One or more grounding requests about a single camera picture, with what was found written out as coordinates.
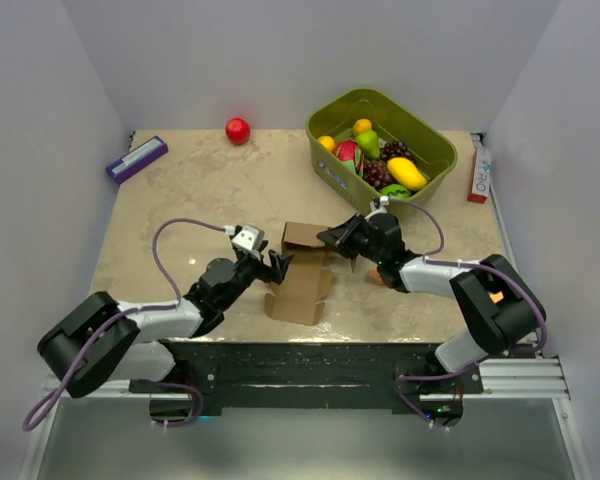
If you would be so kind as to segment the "brown cardboard paper box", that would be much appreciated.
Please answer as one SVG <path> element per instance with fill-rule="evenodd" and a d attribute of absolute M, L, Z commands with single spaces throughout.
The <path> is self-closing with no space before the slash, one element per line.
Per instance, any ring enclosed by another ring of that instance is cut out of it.
<path fill-rule="evenodd" d="M 273 284 L 271 293 L 265 294 L 269 318 L 305 326 L 321 320 L 333 279 L 328 268 L 329 247 L 317 237 L 326 230 L 322 225 L 285 223 L 281 248 L 293 258 L 283 283 Z"/>

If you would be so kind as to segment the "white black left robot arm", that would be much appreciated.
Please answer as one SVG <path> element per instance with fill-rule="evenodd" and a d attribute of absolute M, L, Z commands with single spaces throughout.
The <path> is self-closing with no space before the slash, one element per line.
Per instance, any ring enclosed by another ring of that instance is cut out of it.
<path fill-rule="evenodd" d="M 270 250 L 266 263 L 258 256 L 262 248 L 233 250 L 235 260 L 212 260 L 187 294 L 173 302 L 133 304 L 105 291 L 90 295 L 42 337 L 39 355 L 69 395 L 82 398 L 132 362 L 132 347 L 210 333 L 254 281 L 282 284 L 293 259 Z"/>

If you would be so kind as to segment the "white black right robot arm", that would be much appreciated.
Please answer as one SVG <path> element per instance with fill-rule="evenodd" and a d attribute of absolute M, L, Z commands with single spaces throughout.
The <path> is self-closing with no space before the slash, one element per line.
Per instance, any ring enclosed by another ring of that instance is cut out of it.
<path fill-rule="evenodd" d="M 406 395 L 449 392 L 462 376 L 478 381 L 489 357 L 512 352 L 546 313 L 510 262 L 499 254 L 483 260 L 434 259 L 406 246 L 398 219 L 389 213 L 357 214 L 316 234 L 341 257 L 371 261 L 388 288 L 405 294 L 446 297 L 457 303 L 464 330 L 437 346 L 422 372 L 403 373 L 396 389 Z"/>

